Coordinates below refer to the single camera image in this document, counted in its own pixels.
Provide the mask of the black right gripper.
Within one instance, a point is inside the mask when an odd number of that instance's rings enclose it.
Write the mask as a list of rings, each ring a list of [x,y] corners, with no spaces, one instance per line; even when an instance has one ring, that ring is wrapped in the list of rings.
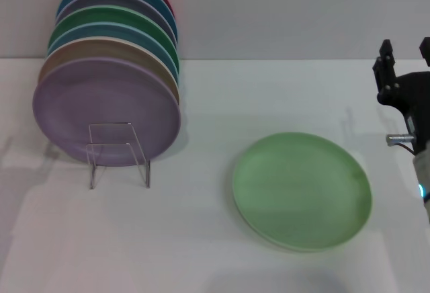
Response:
[[[430,67],[430,37],[423,38],[419,50]],[[378,89],[377,100],[397,109],[404,117],[415,155],[423,152],[429,142],[429,72],[396,76],[391,41],[385,39],[372,67]]]

